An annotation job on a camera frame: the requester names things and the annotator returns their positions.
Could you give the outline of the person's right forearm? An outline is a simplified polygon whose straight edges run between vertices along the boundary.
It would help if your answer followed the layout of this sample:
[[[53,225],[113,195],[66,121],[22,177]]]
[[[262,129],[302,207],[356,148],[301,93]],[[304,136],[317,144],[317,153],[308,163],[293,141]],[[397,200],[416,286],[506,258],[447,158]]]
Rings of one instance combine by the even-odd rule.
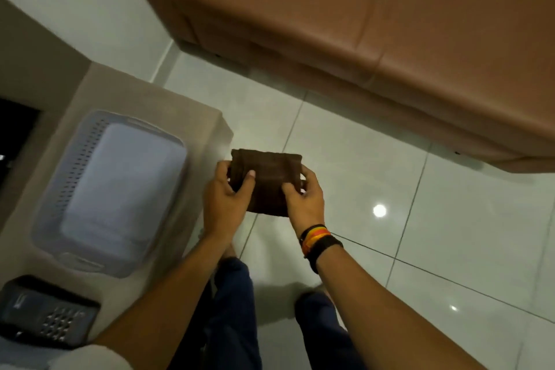
[[[486,370],[379,284],[344,248],[327,249],[317,269],[369,370]]]

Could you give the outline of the grey plastic laundry basket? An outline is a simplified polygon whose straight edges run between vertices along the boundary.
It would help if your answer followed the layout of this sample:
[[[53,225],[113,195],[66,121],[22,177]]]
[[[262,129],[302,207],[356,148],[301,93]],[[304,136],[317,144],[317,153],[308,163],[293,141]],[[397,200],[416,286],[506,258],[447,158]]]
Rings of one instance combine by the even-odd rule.
[[[144,121],[91,112],[40,200],[33,244],[76,271],[130,276],[157,239],[188,153],[177,137]]]

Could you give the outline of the person's blue trousers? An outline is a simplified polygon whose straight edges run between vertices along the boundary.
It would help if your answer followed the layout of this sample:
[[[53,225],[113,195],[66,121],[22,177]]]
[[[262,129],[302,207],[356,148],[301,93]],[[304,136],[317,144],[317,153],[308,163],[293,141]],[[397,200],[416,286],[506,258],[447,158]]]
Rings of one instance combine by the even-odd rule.
[[[253,282],[237,257],[219,262],[168,370],[262,370]],[[323,291],[303,293],[294,315],[312,370],[367,370]]]

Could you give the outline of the black desk telephone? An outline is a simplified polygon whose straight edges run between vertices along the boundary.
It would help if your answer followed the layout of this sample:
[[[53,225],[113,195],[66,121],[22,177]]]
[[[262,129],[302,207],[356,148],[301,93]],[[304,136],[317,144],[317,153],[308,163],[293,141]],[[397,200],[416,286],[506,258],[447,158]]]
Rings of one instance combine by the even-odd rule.
[[[94,300],[22,275],[0,288],[0,336],[38,347],[81,347],[100,310]]]

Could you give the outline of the person's left hand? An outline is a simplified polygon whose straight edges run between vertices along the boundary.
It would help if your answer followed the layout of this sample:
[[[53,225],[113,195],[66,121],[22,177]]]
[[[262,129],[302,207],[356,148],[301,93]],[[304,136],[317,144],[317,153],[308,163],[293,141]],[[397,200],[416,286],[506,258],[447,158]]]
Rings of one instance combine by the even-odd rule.
[[[219,161],[214,175],[204,192],[204,231],[206,235],[217,236],[224,244],[230,245],[246,212],[235,199],[236,192],[227,180],[230,161]]]

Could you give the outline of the brown cloth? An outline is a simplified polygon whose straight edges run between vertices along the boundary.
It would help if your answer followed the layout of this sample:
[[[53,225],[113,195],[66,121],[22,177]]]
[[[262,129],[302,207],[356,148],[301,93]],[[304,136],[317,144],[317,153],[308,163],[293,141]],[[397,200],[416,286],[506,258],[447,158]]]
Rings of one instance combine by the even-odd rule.
[[[302,156],[291,153],[263,152],[252,149],[233,149],[227,171],[229,184],[238,191],[248,171],[256,174],[248,212],[275,217],[288,217],[282,184],[291,183],[300,193]]]

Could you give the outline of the person's right hand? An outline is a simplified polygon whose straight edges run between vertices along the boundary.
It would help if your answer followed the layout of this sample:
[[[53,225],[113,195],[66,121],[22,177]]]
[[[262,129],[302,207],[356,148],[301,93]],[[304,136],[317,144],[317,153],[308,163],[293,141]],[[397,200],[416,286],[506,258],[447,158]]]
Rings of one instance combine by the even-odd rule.
[[[298,239],[307,228],[325,225],[323,190],[317,177],[304,165],[301,166],[301,174],[305,177],[303,200],[297,205],[287,205],[288,218]]]

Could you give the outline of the brown leather sofa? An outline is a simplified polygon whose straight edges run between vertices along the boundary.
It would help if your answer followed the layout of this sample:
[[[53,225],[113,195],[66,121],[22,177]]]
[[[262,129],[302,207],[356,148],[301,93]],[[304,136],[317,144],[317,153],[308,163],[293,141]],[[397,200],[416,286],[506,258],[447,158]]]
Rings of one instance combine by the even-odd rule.
[[[148,0],[176,43],[555,173],[555,0]]]

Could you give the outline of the beige side table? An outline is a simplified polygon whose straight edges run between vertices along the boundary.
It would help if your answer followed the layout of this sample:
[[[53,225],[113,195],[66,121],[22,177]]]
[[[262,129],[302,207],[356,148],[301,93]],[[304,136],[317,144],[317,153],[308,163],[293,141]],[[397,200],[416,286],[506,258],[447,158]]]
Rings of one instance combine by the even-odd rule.
[[[30,275],[101,305],[107,328],[182,257],[226,156],[223,113],[92,63],[0,230],[0,289]]]

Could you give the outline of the orange yellow striped wristband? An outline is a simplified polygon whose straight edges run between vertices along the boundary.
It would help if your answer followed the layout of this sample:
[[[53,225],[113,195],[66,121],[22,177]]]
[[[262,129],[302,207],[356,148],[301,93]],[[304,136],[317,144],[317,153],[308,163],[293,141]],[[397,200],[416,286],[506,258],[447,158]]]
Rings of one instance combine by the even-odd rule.
[[[307,228],[299,238],[303,256],[307,257],[317,241],[331,235],[324,225],[315,225]]]

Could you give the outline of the person's left forearm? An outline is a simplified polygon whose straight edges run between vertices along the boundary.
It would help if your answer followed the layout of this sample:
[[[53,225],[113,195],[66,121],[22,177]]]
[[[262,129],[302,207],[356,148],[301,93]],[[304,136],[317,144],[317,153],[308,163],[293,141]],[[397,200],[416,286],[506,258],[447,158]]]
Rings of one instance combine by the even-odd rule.
[[[134,370],[166,370],[233,232],[206,231],[184,260],[94,339]]]

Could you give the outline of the black wristband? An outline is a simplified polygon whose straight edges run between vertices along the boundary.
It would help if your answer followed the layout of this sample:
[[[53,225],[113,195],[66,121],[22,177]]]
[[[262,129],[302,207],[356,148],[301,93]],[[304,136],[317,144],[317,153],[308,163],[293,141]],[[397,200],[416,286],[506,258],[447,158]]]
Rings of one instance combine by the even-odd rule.
[[[328,234],[316,240],[315,243],[309,247],[309,250],[304,257],[309,261],[310,267],[315,274],[319,274],[317,269],[317,260],[327,249],[333,246],[340,246],[343,248],[343,243],[333,235]]]

